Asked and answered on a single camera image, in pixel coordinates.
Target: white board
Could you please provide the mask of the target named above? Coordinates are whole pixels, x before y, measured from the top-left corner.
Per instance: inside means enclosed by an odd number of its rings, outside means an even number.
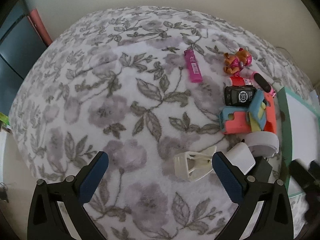
[[[287,94],[292,132],[292,160],[300,159],[306,168],[313,160],[320,160],[320,132],[318,117],[296,98]],[[288,195],[301,193],[300,186],[290,178]]]

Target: white wall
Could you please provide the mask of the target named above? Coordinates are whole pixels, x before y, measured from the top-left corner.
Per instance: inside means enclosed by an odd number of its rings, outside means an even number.
[[[320,30],[300,0],[26,0],[37,8],[53,39],[85,14],[101,9],[156,5],[188,8],[240,25],[286,48],[312,82],[320,79]]]
[[[8,186],[9,203],[0,201],[1,212],[21,240],[27,240],[28,216],[36,179],[19,153],[12,134],[4,150],[3,182]]]

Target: orange dog figurine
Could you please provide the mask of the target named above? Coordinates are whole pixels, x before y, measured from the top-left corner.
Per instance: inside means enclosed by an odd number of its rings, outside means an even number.
[[[240,48],[234,55],[229,53],[224,53],[223,55],[225,57],[224,63],[226,64],[223,71],[229,75],[238,76],[243,67],[250,65],[252,62],[251,54],[243,48]]]

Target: white tape roll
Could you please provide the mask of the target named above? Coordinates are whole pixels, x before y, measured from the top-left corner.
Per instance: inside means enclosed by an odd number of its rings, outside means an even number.
[[[249,147],[253,157],[272,157],[279,152],[278,136],[271,132],[259,131],[248,133],[244,142]]]

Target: pink lighter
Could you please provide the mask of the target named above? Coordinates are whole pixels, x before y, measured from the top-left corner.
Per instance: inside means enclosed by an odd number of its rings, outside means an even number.
[[[187,68],[189,70],[189,77],[192,83],[201,83],[202,76],[199,69],[198,62],[196,60],[196,56],[193,53],[192,49],[187,49],[184,51],[184,58],[187,63]]]

